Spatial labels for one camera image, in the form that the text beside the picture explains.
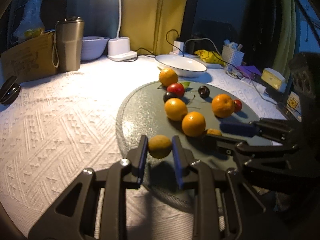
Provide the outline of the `green leaf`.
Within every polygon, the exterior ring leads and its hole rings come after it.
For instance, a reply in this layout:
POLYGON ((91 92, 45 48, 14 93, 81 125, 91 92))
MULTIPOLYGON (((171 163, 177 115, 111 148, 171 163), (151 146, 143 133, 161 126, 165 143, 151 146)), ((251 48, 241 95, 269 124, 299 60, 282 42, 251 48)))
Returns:
POLYGON ((187 89, 190 85, 190 82, 188 81, 183 81, 183 82, 180 82, 180 84, 184 87, 184 89, 187 89))

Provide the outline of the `cardboard box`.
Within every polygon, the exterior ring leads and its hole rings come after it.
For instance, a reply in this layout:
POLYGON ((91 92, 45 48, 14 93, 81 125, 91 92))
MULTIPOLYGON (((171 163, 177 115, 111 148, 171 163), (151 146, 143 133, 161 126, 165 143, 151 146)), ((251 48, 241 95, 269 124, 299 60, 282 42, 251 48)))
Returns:
POLYGON ((57 74, 54 32, 24 41, 1 54, 1 72, 5 79, 17 77, 23 83, 57 74))

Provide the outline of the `orange at mat edge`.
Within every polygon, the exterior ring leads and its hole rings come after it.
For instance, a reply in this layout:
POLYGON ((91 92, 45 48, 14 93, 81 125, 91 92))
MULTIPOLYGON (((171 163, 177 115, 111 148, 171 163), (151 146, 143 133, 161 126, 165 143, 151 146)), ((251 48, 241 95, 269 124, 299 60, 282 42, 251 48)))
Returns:
POLYGON ((178 82, 178 75, 170 68, 163 68, 159 74, 159 81, 164 87, 168 87, 178 82))

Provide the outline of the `round orange fruit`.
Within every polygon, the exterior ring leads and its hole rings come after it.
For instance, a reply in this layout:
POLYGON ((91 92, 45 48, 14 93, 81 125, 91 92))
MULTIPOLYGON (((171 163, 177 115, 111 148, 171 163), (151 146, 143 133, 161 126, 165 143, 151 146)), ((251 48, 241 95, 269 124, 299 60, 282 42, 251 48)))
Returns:
POLYGON ((172 121, 182 121, 188 114, 186 104, 179 98, 171 98, 164 104, 167 117, 172 121))

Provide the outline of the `white perforated basket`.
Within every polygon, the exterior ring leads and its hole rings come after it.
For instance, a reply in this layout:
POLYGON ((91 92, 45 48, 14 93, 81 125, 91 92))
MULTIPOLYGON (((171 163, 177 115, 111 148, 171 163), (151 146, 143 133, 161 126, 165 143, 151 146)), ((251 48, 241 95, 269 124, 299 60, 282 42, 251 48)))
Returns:
POLYGON ((222 49, 223 61, 230 63, 234 66, 240 66, 244 58, 244 53, 241 51, 242 44, 231 42, 230 40, 224 40, 222 49))

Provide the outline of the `white charger adapter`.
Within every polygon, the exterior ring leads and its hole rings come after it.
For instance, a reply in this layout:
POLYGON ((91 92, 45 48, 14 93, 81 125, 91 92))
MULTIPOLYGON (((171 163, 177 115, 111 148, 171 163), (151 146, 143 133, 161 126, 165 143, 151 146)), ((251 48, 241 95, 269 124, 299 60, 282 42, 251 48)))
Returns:
POLYGON ((184 43, 181 41, 174 41, 172 51, 175 53, 183 53, 184 43))

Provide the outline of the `small orange kumquat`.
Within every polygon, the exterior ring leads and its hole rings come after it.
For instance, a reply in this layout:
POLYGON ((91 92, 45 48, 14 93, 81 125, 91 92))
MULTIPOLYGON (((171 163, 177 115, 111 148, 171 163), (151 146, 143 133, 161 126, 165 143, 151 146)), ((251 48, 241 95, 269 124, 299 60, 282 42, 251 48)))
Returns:
POLYGON ((182 120, 182 131, 188 137, 199 137, 206 129, 206 120, 199 112, 190 112, 182 120))

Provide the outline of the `orange mandarin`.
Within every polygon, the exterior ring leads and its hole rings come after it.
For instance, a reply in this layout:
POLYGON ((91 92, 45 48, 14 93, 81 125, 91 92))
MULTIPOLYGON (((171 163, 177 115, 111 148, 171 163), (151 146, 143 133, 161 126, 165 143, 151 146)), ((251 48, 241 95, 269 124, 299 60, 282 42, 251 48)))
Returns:
POLYGON ((212 111, 218 118, 227 118, 234 112, 234 101, 227 94, 219 94, 212 100, 212 111))

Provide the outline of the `small red cherry tomato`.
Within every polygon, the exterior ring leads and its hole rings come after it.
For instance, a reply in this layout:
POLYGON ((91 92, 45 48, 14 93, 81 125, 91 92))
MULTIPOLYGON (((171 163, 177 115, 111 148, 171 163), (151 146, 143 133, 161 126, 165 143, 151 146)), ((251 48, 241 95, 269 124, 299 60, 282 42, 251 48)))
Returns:
POLYGON ((234 113, 238 113, 242 110, 242 102, 238 99, 233 100, 234 101, 234 113))

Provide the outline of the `dark cherry with stem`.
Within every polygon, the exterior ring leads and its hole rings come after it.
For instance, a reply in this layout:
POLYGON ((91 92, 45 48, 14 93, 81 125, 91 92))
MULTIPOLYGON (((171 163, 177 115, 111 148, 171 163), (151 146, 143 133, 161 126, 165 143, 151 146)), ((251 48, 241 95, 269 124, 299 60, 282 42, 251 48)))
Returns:
POLYGON ((210 90, 207 86, 200 86, 198 88, 198 94, 201 98, 206 99, 210 96, 210 90))

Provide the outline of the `round grey placemat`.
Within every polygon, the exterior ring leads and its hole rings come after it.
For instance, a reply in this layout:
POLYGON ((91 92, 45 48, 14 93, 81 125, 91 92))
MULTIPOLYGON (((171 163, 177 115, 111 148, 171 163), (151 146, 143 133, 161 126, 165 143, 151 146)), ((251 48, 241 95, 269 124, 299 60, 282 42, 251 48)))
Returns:
MULTIPOLYGON (((182 100, 189 112, 196 111, 205 117, 207 128, 219 129, 220 120, 213 114, 211 100, 225 91, 207 85, 210 95, 209 98, 203 99, 197 92, 200 86, 198 82, 191 82, 182 100)), ((191 150, 197 160, 221 170, 235 167, 236 164, 231 157, 210 153, 197 139, 186 137, 179 122, 167 118, 164 110, 164 93, 164 88, 155 81, 137 88, 123 101, 116 118, 116 136, 122 156, 126 156, 129 150, 138 146, 142 135, 148 138, 159 134, 169 138, 177 135, 182 146, 191 150)), ((155 159, 148 155, 143 186, 164 203, 183 212, 192 212, 194 193, 179 189, 171 154, 164 159, 155 159)))

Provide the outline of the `purple cloth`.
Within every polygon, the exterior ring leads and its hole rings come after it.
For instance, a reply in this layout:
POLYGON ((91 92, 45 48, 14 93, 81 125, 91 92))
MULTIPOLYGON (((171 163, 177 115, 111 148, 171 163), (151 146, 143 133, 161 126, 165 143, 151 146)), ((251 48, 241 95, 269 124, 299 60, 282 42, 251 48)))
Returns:
POLYGON ((254 79, 262 73, 255 66, 236 66, 235 67, 244 77, 254 79))

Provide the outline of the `white power strip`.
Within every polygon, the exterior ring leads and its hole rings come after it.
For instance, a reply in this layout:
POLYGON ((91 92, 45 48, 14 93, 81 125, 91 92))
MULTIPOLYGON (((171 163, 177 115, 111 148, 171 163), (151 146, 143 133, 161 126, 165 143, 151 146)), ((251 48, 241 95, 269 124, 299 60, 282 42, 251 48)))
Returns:
POLYGON ((170 51, 170 52, 169 52, 169 55, 184 56, 184 57, 188 57, 188 58, 197 58, 197 57, 198 57, 197 55, 191 55, 191 54, 188 54, 188 53, 182 54, 181 52, 175 53, 175 52, 173 52, 173 51, 170 51))

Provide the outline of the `brown longan fruit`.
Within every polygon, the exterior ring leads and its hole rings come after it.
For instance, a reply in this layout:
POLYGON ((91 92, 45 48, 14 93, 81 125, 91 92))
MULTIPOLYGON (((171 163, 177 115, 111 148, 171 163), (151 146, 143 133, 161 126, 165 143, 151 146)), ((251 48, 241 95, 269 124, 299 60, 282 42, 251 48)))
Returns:
POLYGON ((170 154, 172 142, 168 137, 160 134, 149 139, 148 148, 152 157, 163 159, 170 154))
POLYGON ((220 130, 212 129, 212 128, 207 129, 206 133, 207 134, 211 134, 211 135, 217 135, 217 136, 221 136, 222 135, 220 130))

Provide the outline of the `dark plum cherry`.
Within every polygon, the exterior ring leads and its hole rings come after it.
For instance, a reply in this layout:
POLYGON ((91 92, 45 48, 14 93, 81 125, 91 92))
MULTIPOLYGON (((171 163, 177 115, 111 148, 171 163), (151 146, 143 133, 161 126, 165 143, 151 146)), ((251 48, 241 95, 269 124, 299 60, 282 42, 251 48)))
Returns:
POLYGON ((166 92, 164 95, 163 95, 163 101, 164 103, 166 103, 169 99, 172 99, 172 98, 177 98, 177 95, 173 92, 166 92))

